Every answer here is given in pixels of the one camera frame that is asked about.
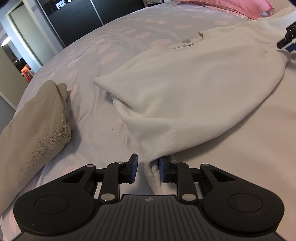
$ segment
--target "doorway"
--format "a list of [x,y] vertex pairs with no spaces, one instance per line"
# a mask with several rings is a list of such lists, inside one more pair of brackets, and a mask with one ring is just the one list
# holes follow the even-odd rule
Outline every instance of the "doorway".
[[14,26],[21,42],[25,45],[24,47],[27,48],[40,66],[55,56],[22,1],[7,17]]
[[6,31],[0,24],[0,45],[1,49],[4,50],[9,60],[14,64],[18,71],[30,82],[34,76],[34,72],[30,66],[26,63],[22,55],[19,53],[11,38],[7,35]]

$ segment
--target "pillow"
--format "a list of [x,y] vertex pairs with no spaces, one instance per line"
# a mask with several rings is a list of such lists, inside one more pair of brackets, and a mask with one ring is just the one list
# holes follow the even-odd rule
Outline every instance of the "pillow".
[[260,13],[274,9],[268,0],[181,0],[181,4],[197,4],[219,7],[243,14],[251,19],[260,18]]

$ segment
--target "sliding door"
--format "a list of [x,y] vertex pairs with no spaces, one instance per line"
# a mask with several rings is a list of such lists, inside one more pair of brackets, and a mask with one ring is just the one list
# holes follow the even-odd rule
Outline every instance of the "sliding door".
[[143,0],[92,0],[103,24],[144,8]]
[[65,46],[103,24],[144,8],[143,0],[39,0]]
[[65,46],[102,26],[90,0],[39,2]]

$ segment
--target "door frame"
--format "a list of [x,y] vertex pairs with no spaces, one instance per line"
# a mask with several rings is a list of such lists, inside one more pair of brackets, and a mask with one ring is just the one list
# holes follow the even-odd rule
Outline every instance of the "door frame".
[[11,8],[11,10],[6,14],[6,18],[9,22],[9,24],[11,25],[13,31],[15,32],[17,38],[19,39],[19,41],[21,42],[21,44],[23,45],[23,47],[26,49],[26,51],[28,52],[28,54],[30,55],[30,57],[36,62],[36,64],[38,65],[39,68],[41,68],[43,66],[43,64],[41,63],[41,61],[37,58],[37,56],[35,55],[35,53],[31,50],[30,46],[27,44],[27,42],[24,40],[24,37],[22,36],[22,34],[20,33],[19,29],[17,28],[16,24],[14,23],[12,17],[11,17],[11,12],[13,12],[16,7],[18,5],[20,5],[21,3],[23,3],[23,0],[19,0],[14,6],[13,8]]

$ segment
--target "bedsheet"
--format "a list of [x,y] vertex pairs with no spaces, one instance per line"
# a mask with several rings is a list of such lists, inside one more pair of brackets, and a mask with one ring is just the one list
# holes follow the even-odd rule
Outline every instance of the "bedsheet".
[[[202,6],[169,2],[114,20],[55,56],[36,73],[17,112],[45,81],[66,83],[74,124],[72,139],[19,195],[86,164],[104,168],[112,162],[127,161],[132,153],[139,155],[136,182],[122,184],[121,193],[153,194],[144,175],[142,150],[119,118],[110,94],[96,87],[94,78],[111,73],[149,48],[176,44],[196,37],[199,31],[242,21],[247,20]],[[4,241],[20,233],[13,216],[13,204],[0,220]]]

